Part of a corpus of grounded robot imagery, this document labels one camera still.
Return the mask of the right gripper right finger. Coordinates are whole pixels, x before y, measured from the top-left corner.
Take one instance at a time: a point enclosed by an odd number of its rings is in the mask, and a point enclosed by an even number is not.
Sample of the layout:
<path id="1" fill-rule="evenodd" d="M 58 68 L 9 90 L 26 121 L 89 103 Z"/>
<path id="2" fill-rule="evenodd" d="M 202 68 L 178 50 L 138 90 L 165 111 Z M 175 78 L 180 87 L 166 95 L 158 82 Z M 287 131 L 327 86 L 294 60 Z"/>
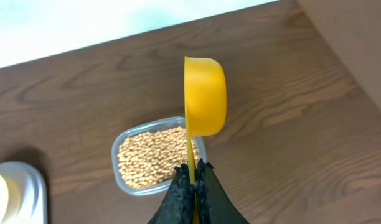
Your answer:
<path id="1" fill-rule="evenodd" d="M 202 159 L 197 163 L 195 189 L 201 224 L 249 224 L 230 201 L 212 164 Z"/>

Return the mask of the pale yellow bowl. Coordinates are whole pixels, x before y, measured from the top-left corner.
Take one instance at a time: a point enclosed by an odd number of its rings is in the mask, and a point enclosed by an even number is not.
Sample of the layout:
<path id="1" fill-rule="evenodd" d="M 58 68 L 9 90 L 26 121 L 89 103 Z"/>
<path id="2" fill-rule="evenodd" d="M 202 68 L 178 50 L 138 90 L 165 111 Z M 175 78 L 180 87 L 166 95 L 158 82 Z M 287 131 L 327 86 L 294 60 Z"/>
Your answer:
<path id="1" fill-rule="evenodd" d="M 21 193 L 16 183 L 0 174 L 0 224 L 15 222 L 21 200 Z"/>

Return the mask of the yellow measuring scoop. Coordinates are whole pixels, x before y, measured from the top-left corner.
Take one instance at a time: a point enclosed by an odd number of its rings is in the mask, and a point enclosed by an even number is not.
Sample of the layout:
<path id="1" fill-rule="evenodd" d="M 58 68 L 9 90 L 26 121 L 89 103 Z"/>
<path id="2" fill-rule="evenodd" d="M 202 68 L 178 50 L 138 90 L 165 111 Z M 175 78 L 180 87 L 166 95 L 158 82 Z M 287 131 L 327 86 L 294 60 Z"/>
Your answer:
<path id="1" fill-rule="evenodd" d="M 217 134 L 227 114 L 226 81 L 222 66 L 211 58 L 184 58 L 184 108 L 187 165 L 195 183 L 192 139 Z"/>

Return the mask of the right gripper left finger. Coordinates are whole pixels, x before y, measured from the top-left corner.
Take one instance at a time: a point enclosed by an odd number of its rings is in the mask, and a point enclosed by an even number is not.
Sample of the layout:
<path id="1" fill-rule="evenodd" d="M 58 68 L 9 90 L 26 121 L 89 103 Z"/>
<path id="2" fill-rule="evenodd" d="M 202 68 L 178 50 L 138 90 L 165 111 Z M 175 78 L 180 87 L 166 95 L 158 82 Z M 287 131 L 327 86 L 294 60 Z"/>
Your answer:
<path id="1" fill-rule="evenodd" d="M 192 224 L 195 190 L 187 164 L 174 168 L 176 174 L 158 210 L 148 224 Z"/>

